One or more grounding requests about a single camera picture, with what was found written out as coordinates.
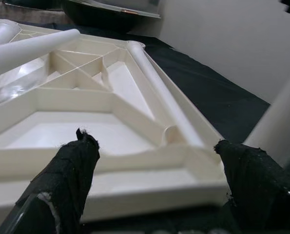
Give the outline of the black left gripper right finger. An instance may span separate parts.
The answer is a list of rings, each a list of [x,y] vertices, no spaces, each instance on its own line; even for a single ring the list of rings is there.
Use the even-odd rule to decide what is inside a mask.
[[[290,173],[259,148],[221,140],[214,150],[223,162],[240,227],[290,231]]]

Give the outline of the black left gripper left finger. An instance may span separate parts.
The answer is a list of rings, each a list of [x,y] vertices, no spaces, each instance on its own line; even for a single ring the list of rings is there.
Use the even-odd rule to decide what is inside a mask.
[[[50,163],[36,175],[17,200],[24,208],[16,234],[77,234],[94,169],[99,144],[86,131],[60,147]]]

